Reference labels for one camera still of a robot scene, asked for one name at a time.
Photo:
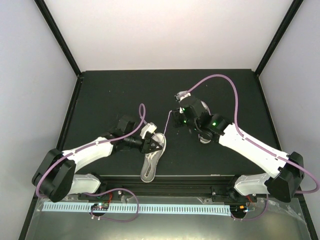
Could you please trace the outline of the grey sneaker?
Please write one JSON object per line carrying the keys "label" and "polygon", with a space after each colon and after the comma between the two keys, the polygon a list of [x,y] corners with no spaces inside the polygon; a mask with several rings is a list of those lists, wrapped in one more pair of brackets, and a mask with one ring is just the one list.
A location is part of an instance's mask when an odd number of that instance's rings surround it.
{"label": "grey sneaker", "polygon": [[[204,107],[204,109],[210,115],[211,112],[210,112],[210,109],[209,109],[208,105],[202,100],[200,102],[201,102],[202,106]],[[198,140],[202,144],[209,144],[212,141],[212,136],[209,136],[207,133],[199,133],[198,134]]]}
{"label": "grey sneaker", "polygon": [[144,162],[143,162],[143,166],[142,166],[141,173],[140,173],[140,178],[144,183],[151,183],[156,176],[156,169],[157,169],[158,162],[159,162],[160,158],[162,157],[162,155],[164,154],[164,152],[166,150],[166,146],[167,146],[167,140],[165,137],[165,133],[167,131],[167,126],[169,123],[171,113],[172,113],[172,111],[170,110],[168,112],[166,124],[164,127],[164,132],[163,133],[155,133],[151,137],[151,139],[155,140],[155,142],[158,143],[162,147],[162,149],[157,148],[155,152],[146,153],[144,155]]}

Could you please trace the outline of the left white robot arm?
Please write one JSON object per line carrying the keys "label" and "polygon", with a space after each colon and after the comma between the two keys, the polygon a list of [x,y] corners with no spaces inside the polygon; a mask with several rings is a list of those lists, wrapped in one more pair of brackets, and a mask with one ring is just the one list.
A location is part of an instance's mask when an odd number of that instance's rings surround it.
{"label": "left white robot arm", "polygon": [[137,149],[144,154],[140,178],[150,183],[155,178],[157,164],[166,149],[166,137],[156,132],[156,125],[145,123],[140,133],[135,121],[123,116],[116,127],[80,147],[60,151],[51,149],[32,177],[31,183],[40,196],[56,203],[68,195],[89,194],[103,199],[108,192],[97,174],[77,174],[77,171],[124,148]]}

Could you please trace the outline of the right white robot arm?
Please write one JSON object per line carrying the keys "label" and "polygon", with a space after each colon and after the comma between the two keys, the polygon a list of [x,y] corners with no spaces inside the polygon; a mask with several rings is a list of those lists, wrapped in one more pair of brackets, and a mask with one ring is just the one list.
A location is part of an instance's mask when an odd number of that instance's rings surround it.
{"label": "right white robot arm", "polygon": [[277,150],[243,132],[235,123],[219,114],[211,114],[208,106],[189,93],[176,95],[179,108],[173,111],[173,125],[186,126],[198,135],[202,144],[218,143],[256,164],[264,173],[240,175],[228,187],[228,198],[234,202],[254,194],[271,195],[289,203],[304,179],[304,160],[297,152]]}

